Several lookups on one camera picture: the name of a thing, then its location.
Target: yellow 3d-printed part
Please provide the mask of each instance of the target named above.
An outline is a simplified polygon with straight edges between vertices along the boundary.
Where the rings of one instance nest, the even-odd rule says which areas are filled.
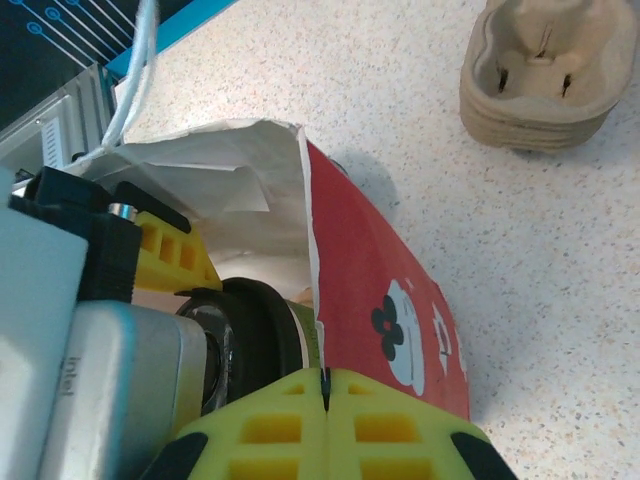
[[[331,377],[328,412],[320,371],[300,370],[188,425],[143,478],[164,478],[154,469],[168,475],[176,467],[170,478],[515,478],[476,426],[362,375],[332,370]],[[463,457],[469,448],[454,440],[461,436],[471,439],[472,455],[480,454],[473,465]],[[483,470],[491,461],[504,468]]]
[[[142,228],[137,288],[171,293],[201,287],[222,289],[197,230],[184,233],[149,212],[139,213],[135,223]]]

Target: speckled countertop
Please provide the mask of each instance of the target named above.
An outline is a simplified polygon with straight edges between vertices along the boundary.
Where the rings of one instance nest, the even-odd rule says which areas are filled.
[[[473,419],[516,474],[637,479],[640,58],[586,145],[487,148],[458,116],[483,6],[240,0],[159,57],[128,140],[229,117],[306,125],[441,285]]]

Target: silver device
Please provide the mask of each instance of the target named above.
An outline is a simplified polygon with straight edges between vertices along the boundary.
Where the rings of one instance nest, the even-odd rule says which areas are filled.
[[[138,478],[200,416],[205,358],[190,319],[115,301],[78,304],[39,478]]]
[[[62,169],[100,145],[115,109],[114,82],[100,65],[87,68],[0,131],[0,167],[35,175]]]
[[[76,301],[87,241],[9,208],[0,168],[0,478],[129,479],[201,414],[193,320]]]

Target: black panel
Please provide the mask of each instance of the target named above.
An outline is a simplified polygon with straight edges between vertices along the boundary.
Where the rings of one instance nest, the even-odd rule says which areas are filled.
[[[116,189],[113,192],[113,201],[131,205],[138,212],[149,212],[184,233],[191,232],[191,224],[187,217],[131,182],[120,182],[116,185]]]
[[[190,433],[162,449],[140,480],[187,480],[207,445],[204,433]]]
[[[158,3],[164,21],[189,0]],[[135,22],[136,0],[0,0],[0,130],[83,67],[105,65],[131,46],[133,28],[112,5]]]
[[[476,480],[518,480],[490,443],[462,432],[451,440]]]

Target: egg carton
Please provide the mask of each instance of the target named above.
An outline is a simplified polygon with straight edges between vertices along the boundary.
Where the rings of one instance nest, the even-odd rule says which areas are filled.
[[[462,67],[462,122],[491,146],[584,143],[629,84],[637,37],[626,0],[489,0]]]

